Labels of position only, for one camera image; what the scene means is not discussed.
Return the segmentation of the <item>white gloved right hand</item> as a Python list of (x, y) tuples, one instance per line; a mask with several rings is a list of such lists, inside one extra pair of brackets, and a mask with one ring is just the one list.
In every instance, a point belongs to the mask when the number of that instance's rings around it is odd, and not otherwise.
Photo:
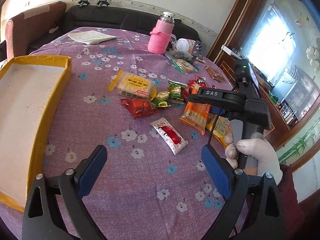
[(269, 172), (273, 175), (276, 184), (279, 185), (283, 177), (283, 172), (280, 169), (276, 152), (267, 140), (253, 138), (242, 139), (234, 143), (232, 134), (229, 134), (224, 137), (224, 142), (228, 144), (225, 149), (226, 160), (232, 168), (238, 168), (239, 161), (237, 157), (239, 153), (243, 153), (244, 155), (257, 159), (258, 176)]

